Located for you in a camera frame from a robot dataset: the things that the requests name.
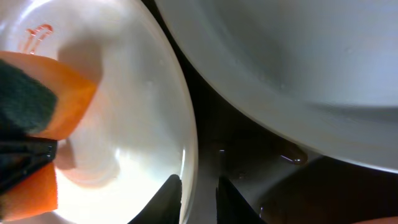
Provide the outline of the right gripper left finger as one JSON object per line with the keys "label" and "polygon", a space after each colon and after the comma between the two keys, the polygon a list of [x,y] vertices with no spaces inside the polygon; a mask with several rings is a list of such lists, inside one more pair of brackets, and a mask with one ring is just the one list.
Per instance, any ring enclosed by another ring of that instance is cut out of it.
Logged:
{"label": "right gripper left finger", "polygon": [[182,181],[172,174],[129,224],[179,224]]}

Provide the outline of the orange green scrub sponge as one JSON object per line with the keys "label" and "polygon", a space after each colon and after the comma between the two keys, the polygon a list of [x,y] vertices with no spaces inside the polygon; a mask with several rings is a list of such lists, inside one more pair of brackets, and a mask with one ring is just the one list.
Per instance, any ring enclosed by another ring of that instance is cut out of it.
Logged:
{"label": "orange green scrub sponge", "polygon": [[[96,85],[52,58],[1,52],[1,137],[64,140],[88,109]],[[53,161],[1,194],[1,221],[58,207]]]}

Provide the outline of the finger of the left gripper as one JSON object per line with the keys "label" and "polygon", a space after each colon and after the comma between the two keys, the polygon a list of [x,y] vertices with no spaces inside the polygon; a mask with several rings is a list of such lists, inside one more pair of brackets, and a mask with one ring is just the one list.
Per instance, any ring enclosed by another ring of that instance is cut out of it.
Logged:
{"label": "finger of the left gripper", "polygon": [[55,159],[58,141],[30,136],[1,137],[1,194]]}

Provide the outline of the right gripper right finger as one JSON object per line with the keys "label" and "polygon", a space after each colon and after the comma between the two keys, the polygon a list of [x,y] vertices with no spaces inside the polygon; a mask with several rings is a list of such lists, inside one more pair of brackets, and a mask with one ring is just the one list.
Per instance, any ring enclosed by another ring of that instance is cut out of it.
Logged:
{"label": "right gripper right finger", "polygon": [[225,176],[219,177],[216,208],[217,224],[266,224]]}

